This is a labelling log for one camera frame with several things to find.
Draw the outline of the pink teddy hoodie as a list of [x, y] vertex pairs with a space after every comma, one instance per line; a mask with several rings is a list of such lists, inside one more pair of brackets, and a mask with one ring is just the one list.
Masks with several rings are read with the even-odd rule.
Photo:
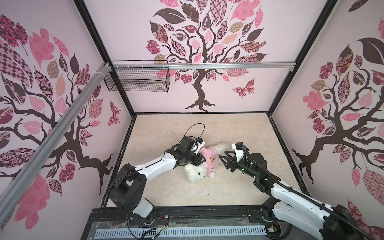
[[201, 148], [199, 153], [205, 158], [207, 165], [207, 174], [209, 178], [216, 176], [215, 169], [219, 164], [219, 153], [215, 146], [209, 148]]

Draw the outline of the white teddy bear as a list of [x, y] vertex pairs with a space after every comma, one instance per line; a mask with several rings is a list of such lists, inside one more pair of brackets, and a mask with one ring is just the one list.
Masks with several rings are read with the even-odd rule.
[[[218, 144], [215, 147], [218, 150], [219, 156], [223, 155], [229, 148], [229, 146], [225, 143]], [[205, 178], [209, 178], [207, 174], [206, 162], [202, 163], [199, 167], [196, 167], [192, 164], [187, 164], [185, 166], [185, 173], [190, 183], [197, 183], [204, 180]]]

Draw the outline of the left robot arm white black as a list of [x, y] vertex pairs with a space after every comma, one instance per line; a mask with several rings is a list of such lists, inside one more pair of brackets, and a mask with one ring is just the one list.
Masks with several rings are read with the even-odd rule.
[[124, 165], [107, 189], [106, 197], [124, 214], [136, 214], [152, 222], [156, 216], [156, 207], [143, 197], [146, 184], [183, 164], [200, 166], [205, 161], [199, 153], [204, 145], [202, 138], [184, 136], [178, 144], [148, 163]]

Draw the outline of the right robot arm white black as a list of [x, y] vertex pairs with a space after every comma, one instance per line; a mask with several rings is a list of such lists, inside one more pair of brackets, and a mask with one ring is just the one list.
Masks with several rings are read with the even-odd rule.
[[318, 240], [364, 240], [370, 236], [358, 227], [348, 209], [335, 207], [305, 195], [267, 170], [259, 153], [247, 148], [226, 151], [220, 156], [226, 169], [241, 171], [253, 178], [257, 189], [269, 196], [266, 210], [278, 220], [287, 222]]

